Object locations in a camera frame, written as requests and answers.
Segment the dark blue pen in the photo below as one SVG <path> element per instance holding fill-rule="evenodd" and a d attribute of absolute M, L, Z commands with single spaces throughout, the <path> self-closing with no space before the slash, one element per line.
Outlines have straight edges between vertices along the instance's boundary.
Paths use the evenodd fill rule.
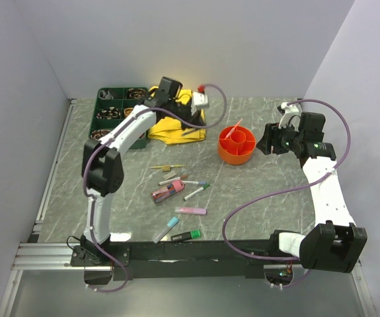
<path fill-rule="evenodd" d="M 196 131 L 199 131 L 200 129 L 198 129 L 198 128 L 194 128 L 194 129 L 189 129 L 188 131 L 185 131 L 184 133 L 182 133 L 182 137 L 184 137 L 184 136 L 187 136 L 187 135 L 189 135 L 189 134 L 191 134 L 191 133 L 194 133 L 194 132 L 196 132 Z"/>

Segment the orange round divided container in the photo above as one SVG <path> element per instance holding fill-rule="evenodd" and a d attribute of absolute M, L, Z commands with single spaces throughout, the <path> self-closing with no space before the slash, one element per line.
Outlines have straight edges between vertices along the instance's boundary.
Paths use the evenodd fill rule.
<path fill-rule="evenodd" d="M 242 165 L 248 162 L 256 147 L 256 139 L 252 131 L 238 126 L 227 137 L 233 126 L 226 127 L 219 134 L 217 152 L 219 157 L 231 165 Z"/>

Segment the orange pen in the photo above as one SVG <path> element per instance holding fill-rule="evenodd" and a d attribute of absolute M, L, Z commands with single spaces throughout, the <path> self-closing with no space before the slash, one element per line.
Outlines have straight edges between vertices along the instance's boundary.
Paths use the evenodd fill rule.
<path fill-rule="evenodd" d="M 229 132 L 227 133 L 227 135 L 225 136 L 225 139 L 229 139 L 230 136 L 232 135 L 232 133 L 238 128 L 238 126 L 240 125 L 240 123 L 242 122 L 242 118 L 229 130 Z"/>

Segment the yellow pencil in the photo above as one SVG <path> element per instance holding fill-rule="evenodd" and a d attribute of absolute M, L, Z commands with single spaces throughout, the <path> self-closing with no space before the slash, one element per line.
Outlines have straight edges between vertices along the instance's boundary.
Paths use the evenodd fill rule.
<path fill-rule="evenodd" d="M 168 164 L 168 165 L 150 166 L 150 169 L 161 169 L 163 171 L 169 171 L 172 168 L 182 168 L 182 167 L 185 167 L 185 164 Z"/>

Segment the white marker blue cap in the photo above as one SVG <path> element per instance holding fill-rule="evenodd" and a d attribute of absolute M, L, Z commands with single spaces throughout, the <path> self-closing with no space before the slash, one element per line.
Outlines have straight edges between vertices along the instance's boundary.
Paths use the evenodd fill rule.
<path fill-rule="evenodd" d="M 188 184 L 188 185 L 206 185 L 207 182 L 205 181 L 191 181 L 191 180 L 182 180 L 183 184 Z"/>

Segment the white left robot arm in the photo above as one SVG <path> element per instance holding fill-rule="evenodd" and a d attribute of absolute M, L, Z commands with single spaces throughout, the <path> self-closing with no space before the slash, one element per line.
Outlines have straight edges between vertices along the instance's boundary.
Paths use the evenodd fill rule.
<path fill-rule="evenodd" d="M 95 265 L 114 257 L 110 253 L 110 212 L 114 193 L 124 181 L 123 156 L 142 133 L 165 117 L 181 121 L 182 128 L 202 127 L 201 109 L 208 105 L 204 86 L 190 93 L 188 102 L 179 100 L 182 83 L 163 77 L 133 107 L 131 114 L 99 140 L 89 139 L 83 150 L 83 192 L 88 199 L 81 248 Z"/>

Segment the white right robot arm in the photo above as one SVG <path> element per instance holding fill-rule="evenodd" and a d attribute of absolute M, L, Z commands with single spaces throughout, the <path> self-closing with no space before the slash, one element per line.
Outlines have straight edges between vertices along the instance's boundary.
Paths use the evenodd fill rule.
<path fill-rule="evenodd" d="M 367 242 L 346 207 L 336 171 L 336 154 L 323 141 L 325 116 L 304 112 L 298 127 L 268 123 L 257 148 L 265 155 L 293 152 L 310 183 L 315 227 L 306 235 L 275 231 L 278 240 L 268 247 L 269 258 L 282 263 L 290 255 L 305 269 L 349 273 Z"/>

